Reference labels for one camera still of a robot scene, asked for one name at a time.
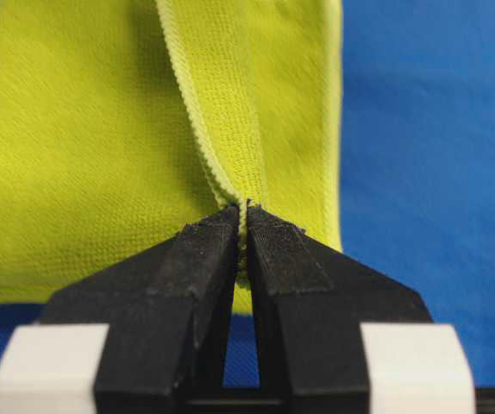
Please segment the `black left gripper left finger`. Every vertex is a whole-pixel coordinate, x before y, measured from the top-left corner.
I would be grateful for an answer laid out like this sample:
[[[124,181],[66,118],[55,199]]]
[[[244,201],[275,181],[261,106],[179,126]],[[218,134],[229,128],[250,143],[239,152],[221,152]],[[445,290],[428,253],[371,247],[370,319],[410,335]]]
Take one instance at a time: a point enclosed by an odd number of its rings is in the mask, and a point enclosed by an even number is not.
[[[237,260],[229,206],[55,292],[0,360],[0,413],[173,413],[220,386]]]

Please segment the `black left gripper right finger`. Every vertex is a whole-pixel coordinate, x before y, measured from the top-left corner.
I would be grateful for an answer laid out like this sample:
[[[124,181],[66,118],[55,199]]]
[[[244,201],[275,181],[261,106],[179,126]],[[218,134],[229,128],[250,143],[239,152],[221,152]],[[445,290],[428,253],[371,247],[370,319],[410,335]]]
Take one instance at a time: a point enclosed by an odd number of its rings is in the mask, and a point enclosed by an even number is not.
[[[472,413],[453,326],[409,287],[247,211],[260,383],[291,413]]]

